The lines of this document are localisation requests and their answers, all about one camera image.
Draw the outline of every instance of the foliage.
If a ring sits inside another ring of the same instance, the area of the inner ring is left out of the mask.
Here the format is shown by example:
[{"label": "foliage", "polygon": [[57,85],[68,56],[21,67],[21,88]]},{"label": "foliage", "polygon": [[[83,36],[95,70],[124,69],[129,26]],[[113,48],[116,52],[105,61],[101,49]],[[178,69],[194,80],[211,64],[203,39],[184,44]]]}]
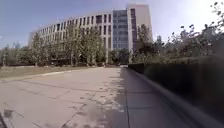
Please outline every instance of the foliage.
[{"label": "foliage", "polygon": [[46,60],[44,54],[44,41],[38,33],[36,33],[33,37],[31,52],[35,61],[35,65],[44,65]]}]

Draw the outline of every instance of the pavement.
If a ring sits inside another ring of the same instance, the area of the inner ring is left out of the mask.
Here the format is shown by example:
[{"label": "pavement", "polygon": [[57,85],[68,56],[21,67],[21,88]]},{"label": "pavement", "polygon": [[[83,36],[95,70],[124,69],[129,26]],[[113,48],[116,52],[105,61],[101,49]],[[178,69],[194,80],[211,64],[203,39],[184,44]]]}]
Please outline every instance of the pavement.
[{"label": "pavement", "polygon": [[0,82],[8,128],[190,128],[126,68],[95,68]]}]

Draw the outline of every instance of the curb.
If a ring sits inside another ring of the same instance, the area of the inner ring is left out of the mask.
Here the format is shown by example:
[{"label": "curb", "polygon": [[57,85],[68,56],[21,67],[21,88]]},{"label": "curb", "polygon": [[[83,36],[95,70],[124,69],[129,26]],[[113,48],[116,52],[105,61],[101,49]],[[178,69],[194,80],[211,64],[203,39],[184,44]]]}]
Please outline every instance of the curb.
[{"label": "curb", "polygon": [[43,74],[36,74],[36,75],[26,75],[26,76],[18,76],[18,77],[8,77],[0,79],[0,83],[4,82],[10,82],[10,81],[17,81],[17,80],[24,80],[24,79],[32,79],[34,77],[43,77],[43,76],[52,76],[52,75],[58,75],[68,72],[76,72],[76,71],[82,71],[82,70],[88,70],[88,69],[99,69],[102,67],[96,67],[96,68],[83,68],[83,69],[77,69],[77,70],[67,70],[67,71],[61,71],[61,72],[50,72],[50,73],[43,73]]},{"label": "curb", "polygon": [[182,116],[185,120],[187,120],[188,123],[193,125],[192,127],[224,128],[223,124],[214,120],[207,114],[203,113],[200,109],[190,105],[188,102],[179,98],[177,95],[164,89],[162,86],[148,79],[146,76],[139,74],[131,69],[127,69],[127,70],[133,72],[142,80],[150,84],[150,86],[162,96],[163,100],[166,100],[166,102],[168,102],[169,105],[172,108],[174,108],[178,112],[178,114],[180,114],[180,116]]}]

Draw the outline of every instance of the bush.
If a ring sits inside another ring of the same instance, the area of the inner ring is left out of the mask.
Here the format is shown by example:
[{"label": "bush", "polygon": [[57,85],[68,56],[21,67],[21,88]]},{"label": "bush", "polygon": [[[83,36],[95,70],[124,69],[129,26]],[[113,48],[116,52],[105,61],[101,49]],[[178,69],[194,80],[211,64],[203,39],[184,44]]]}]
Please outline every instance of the bush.
[{"label": "bush", "polygon": [[128,67],[186,99],[199,99],[224,107],[223,64],[223,59],[206,57],[182,58],[168,63],[130,64]]}]

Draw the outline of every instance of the building wall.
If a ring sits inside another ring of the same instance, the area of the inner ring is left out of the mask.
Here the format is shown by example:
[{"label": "building wall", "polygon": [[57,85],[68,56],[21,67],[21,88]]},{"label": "building wall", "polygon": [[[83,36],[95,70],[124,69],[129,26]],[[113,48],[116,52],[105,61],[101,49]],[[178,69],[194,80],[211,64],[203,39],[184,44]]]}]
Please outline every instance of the building wall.
[{"label": "building wall", "polygon": [[149,28],[149,42],[153,42],[149,7],[147,5],[128,5],[129,48],[136,50],[137,28],[142,24]]},{"label": "building wall", "polygon": [[128,49],[127,11],[113,11],[113,49]]},{"label": "building wall", "polygon": [[[98,16],[102,17],[101,23],[96,23],[96,18]],[[54,24],[43,26],[30,34],[29,45],[31,45],[32,37],[36,32],[39,33],[40,36],[47,42],[54,43],[56,40],[56,34],[59,34],[59,39],[63,40],[66,27],[71,23],[85,29],[90,29],[95,26],[97,26],[98,29],[101,29],[101,37],[104,41],[105,48],[107,49],[107,56],[108,51],[113,49],[116,50],[126,48],[132,51],[133,48],[136,47],[137,27],[142,24],[145,24],[149,28],[149,37],[150,40],[152,40],[151,19],[148,6],[128,5],[126,10],[91,13],[88,15],[71,17]]]}]

